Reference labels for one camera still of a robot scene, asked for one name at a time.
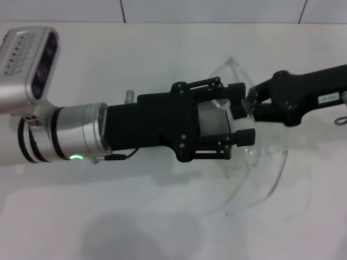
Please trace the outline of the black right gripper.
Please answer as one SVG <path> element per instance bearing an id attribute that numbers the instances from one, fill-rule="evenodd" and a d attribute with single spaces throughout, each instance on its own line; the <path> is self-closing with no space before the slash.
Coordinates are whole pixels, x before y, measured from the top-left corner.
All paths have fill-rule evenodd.
<path id="1" fill-rule="evenodd" d="M 233 119 L 246 117 L 243 102 L 246 98 L 244 83 L 224 86 L 220 77 L 188 83 L 198 103 L 211 101 L 223 108 L 222 101 L 229 101 L 227 108 Z M 346 92 L 346 65 L 324 69 L 303 75 L 279 71 L 263 83 L 251 87 L 248 99 L 271 99 L 271 103 L 249 100 L 255 121 L 281 122 L 293 127 L 313 110 L 341 105 L 341 95 Z M 195 140 L 195 159 L 229 160 L 232 147 L 253 146 L 255 129 L 243 129 L 233 133 L 199 136 Z"/>

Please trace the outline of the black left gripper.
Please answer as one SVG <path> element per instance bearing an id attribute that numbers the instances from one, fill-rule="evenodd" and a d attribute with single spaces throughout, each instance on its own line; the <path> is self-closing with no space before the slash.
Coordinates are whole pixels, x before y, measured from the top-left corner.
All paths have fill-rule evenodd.
<path id="1" fill-rule="evenodd" d="M 114 151 L 166 146 L 180 162 L 190 162 L 197 132 L 197 101 L 186 82 L 175 83 L 169 92 L 140 95 L 136 103 L 107 109 L 107 144 Z"/>

